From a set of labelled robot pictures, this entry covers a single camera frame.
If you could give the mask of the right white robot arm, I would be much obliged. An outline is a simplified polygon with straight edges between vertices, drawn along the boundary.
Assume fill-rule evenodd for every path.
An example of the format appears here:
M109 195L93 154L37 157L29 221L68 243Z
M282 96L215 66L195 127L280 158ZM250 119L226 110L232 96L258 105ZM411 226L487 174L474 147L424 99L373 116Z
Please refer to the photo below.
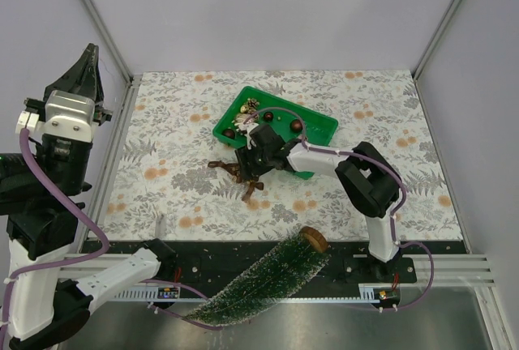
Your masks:
M366 219L369 272L379 282L404 279L396 212L406 200L403 182L368 142L351 151L323 147L305 139L285 141L267 124L240 123L247 138L236 151L243 177L260 177L274 169L335 177L354 208Z

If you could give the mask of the small frosted christmas tree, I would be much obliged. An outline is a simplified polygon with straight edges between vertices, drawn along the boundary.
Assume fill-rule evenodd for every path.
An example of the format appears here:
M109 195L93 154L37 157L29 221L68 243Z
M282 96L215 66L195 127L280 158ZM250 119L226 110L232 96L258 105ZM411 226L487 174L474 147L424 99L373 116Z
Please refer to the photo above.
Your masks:
M328 242L316 229L305 226L279 242L187 315L187 319L211 327L239 324L262 314L297 293L329 260Z

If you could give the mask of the brown ribbon bow decoration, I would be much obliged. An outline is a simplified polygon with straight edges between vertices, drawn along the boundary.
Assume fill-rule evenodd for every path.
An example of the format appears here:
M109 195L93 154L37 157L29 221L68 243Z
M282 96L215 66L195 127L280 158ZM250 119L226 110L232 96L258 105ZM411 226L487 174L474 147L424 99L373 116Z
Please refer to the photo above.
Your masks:
M208 167L210 169L224 169L237 184L245 184L247 183L247 190L242 196L242 201L248 203L251 199L251 196L254 194L256 190L263 191L264 184L259 181L258 177L253 177L251 179L244 179L240 172L240 166L238 163L225 163L221 160L214 160L208 162Z

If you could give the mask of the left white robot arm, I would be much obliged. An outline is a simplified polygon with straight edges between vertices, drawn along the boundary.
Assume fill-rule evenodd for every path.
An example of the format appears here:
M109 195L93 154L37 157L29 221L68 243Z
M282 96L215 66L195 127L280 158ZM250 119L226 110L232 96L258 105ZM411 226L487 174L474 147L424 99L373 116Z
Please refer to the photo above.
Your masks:
M86 170L98 126L110 121L89 44L78 61L28 98L16 123L20 150L1 157L1 213L7 218L10 266L1 304L1 345L47 349L68 340L107 301L146 281L172 280L176 254L158 239L94 275L61 280L80 225L97 225L75 196L90 189Z

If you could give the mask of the green plastic tray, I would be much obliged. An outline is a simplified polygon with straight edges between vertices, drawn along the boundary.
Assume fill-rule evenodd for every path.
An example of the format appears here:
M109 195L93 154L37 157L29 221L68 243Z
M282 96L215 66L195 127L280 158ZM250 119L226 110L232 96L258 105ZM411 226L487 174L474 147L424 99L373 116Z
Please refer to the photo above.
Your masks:
M258 124L268 124L285 141L294 139L295 142L295 139L302 133L306 133L310 143L327 146L331 143L332 137L337 130L338 121L333 117L323 115L254 87L246 86L240 91L212 130L213 135L220 142L228 144L235 149L236 156L237 150L247 144L247 139L244 134L240 134L235 130L233 119L240 113L240 107L248 98L254 98L259 101L259 107L256 111L259 112L259 115L255 117L255 122ZM273 113L274 118L272 121L266 122L264 120L266 112ZM302 131L299 133L294 133L290 129L290 123L294 119L298 119L302 123ZM236 138L226 138L222 134L222 131L225 129L234 130Z

